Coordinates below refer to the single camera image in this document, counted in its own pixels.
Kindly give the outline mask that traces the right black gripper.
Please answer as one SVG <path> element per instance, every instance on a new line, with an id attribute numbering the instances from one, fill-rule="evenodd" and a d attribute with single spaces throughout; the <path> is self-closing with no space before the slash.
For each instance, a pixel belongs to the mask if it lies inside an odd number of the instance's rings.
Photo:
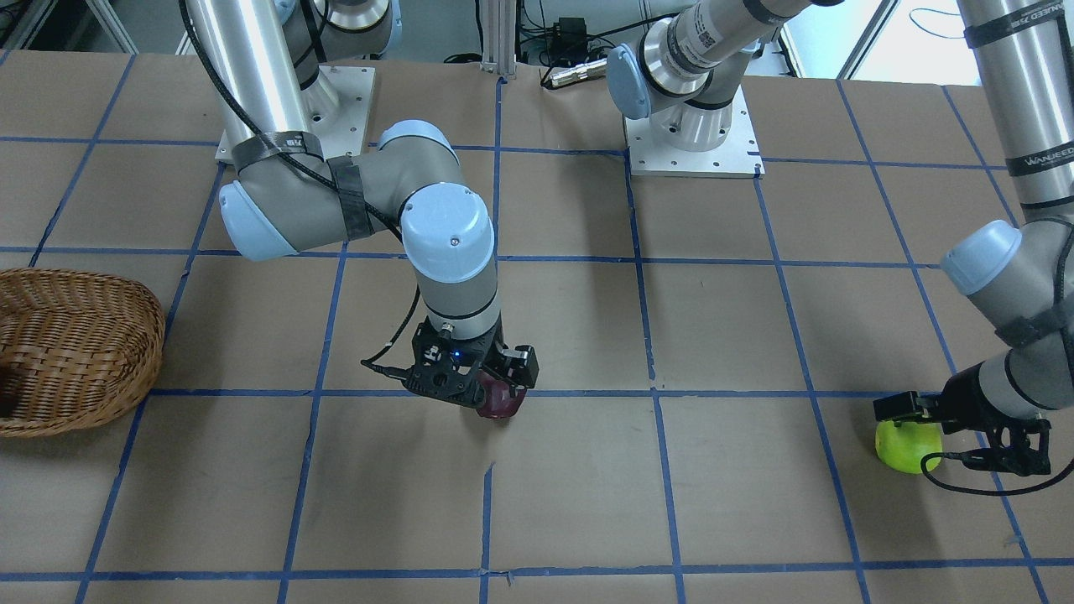
<path id="1" fill-rule="evenodd" d="M 503 320 L 473 339 L 456 339 L 445 326 L 437 330 L 432 321 L 423 320 L 415 330 L 411 345 L 413 366 L 403 373 L 404 387 L 461 408 L 478 409 L 481 405 L 484 394 L 478 382 L 480 373 L 528 390 L 540 375 L 540 360 L 533 346 L 507 347 Z"/>

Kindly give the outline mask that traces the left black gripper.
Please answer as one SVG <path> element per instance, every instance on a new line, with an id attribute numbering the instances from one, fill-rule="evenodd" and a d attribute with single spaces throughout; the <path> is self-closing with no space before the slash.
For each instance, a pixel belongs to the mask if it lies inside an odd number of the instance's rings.
<path id="1" fill-rule="evenodd" d="M 996 409 L 986 400 L 978 383 L 979 366 L 952 376 L 937 396 L 905 391 L 872 403 L 876 422 L 920 422 L 939 425 L 943 435 L 975 431 L 987 438 L 978 450 L 946 451 L 924 456 L 923 474 L 934 471 L 943 460 L 959 461 L 974 471 L 1005 471 L 1017 476 L 1046 476 L 1051 473 L 1051 425 L 1043 418 L 1015 418 Z"/>

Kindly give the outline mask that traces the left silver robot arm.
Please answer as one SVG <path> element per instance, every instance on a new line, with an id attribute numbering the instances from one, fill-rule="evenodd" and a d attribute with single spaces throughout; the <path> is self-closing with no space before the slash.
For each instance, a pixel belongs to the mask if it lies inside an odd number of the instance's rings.
<path id="1" fill-rule="evenodd" d="M 630 120 L 722 112 L 745 53 L 806 1 L 697 1 L 607 54 L 607 88 Z M 959 1 L 1024 222 L 991 221 L 941 268 L 1004 342 L 937 396 L 873 402 L 882 462 L 930 477 L 942 460 L 1062 481 L 1051 413 L 1071 407 L 1071 43 L 1061 1 Z"/>

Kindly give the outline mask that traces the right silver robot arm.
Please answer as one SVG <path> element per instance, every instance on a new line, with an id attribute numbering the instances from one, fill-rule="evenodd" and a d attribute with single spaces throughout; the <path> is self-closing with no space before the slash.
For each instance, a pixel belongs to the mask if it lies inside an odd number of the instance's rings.
<path id="1" fill-rule="evenodd" d="M 503 336 L 496 232 L 438 127 L 402 120 L 376 152 L 326 156 L 271 1 L 180 1 L 185 30 L 226 115 L 237 179 L 220 190 L 227 234 L 250 260 L 388 231 L 415 275 L 410 366 L 371 371 L 413 394 L 513 417 L 540 375 L 532 346 Z"/>

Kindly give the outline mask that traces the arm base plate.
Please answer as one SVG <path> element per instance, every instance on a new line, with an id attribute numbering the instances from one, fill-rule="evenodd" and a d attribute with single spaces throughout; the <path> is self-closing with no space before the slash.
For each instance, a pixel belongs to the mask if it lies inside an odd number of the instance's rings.
<path id="1" fill-rule="evenodd" d="M 634 175 L 755 179 L 766 169 L 742 88 L 729 106 L 687 104 L 644 119 L 623 118 Z"/>
<path id="2" fill-rule="evenodd" d="M 268 84 L 242 84 L 235 99 L 266 133 L 299 128 L 314 134 L 326 159 L 359 156 L 366 148 L 373 84 L 372 66 L 323 64 L 306 91 L 284 88 L 284 76 Z"/>

